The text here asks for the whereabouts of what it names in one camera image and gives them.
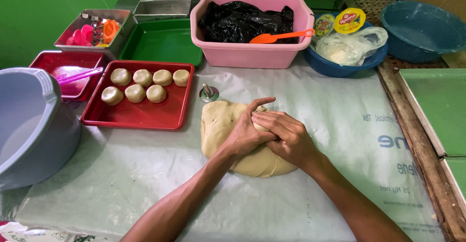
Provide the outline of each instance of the pink plastic tub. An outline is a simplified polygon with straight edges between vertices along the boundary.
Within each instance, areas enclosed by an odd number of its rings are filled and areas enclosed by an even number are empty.
[[[281,11],[288,6],[294,11],[293,31],[304,31],[314,25],[312,10],[303,0],[201,0],[191,11],[191,39],[202,48],[212,66],[248,68],[288,68],[299,50],[311,42],[310,37],[300,37],[298,44],[246,44],[214,43],[204,41],[204,32],[198,28],[198,20],[207,11],[207,4],[214,1],[221,5],[230,1],[243,1],[262,11]]]

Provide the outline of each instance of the forearm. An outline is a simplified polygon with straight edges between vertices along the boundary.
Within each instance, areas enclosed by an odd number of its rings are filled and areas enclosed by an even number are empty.
[[[322,155],[320,165],[303,168],[333,201],[359,242],[410,242],[411,239],[373,202],[357,190]]]
[[[236,157],[219,148],[191,179],[155,203],[121,239],[121,242],[170,242],[220,182]]]

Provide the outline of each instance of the black plastic bag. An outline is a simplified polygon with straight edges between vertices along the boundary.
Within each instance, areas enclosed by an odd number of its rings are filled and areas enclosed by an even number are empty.
[[[231,1],[223,5],[210,2],[207,12],[198,21],[206,31],[206,42],[249,43],[261,34],[285,34],[293,32],[293,10],[285,6],[281,12],[261,11],[242,2]],[[296,44],[298,37],[278,39],[279,44]]]

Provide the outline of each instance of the blue plastic basin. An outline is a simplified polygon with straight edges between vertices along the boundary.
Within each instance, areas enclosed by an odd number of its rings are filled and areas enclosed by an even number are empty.
[[[80,135],[79,120],[47,72],[0,70],[0,190],[50,177],[68,161]]]
[[[332,13],[333,16],[337,16],[339,13]],[[373,27],[369,22],[365,22],[361,29],[365,29],[368,27]],[[387,55],[388,45],[385,44],[377,51],[375,54],[371,55],[370,57],[366,58],[363,62],[362,66],[350,66],[350,65],[339,65],[332,61],[326,60],[322,56],[318,55],[310,46],[303,50],[304,58],[306,59],[309,66],[311,66],[315,71],[323,74],[327,77],[333,78],[343,78],[347,77],[354,72],[358,72],[364,69],[370,69],[378,64],[380,64]]]
[[[454,14],[417,1],[397,1],[382,10],[388,54],[426,63],[466,48],[466,24]]]

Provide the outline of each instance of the plastic bag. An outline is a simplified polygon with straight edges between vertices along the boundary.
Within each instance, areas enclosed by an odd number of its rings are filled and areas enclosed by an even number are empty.
[[[288,6],[283,7],[281,12],[261,11],[242,1],[222,5],[212,1],[198,21],[198,26],[206,31],[206,42],[249,43],[261,34],[293,32],[293,14]],[[278,39],[275,43],[298,43],[298,37]]]
[[[316,53],[340,65],[362,64],[387,42],[387,31],[380,27],[368,27],[351,34],[334,33],[319,39]]]

